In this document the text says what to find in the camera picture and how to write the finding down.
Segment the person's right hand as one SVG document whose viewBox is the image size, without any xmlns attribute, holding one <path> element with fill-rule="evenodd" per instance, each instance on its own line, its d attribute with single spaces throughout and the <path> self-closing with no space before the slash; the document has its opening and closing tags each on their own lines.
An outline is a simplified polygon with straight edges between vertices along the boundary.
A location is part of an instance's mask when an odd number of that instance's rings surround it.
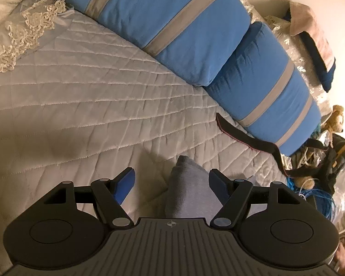
<svg viewBox="0 0 345 276">
<path fill-rule="evenodd" d="M 345 247 L 339 242 L 334 259 L 336 260 L 336 271 L 339 275 L 345 276 Z"/>
</svg>

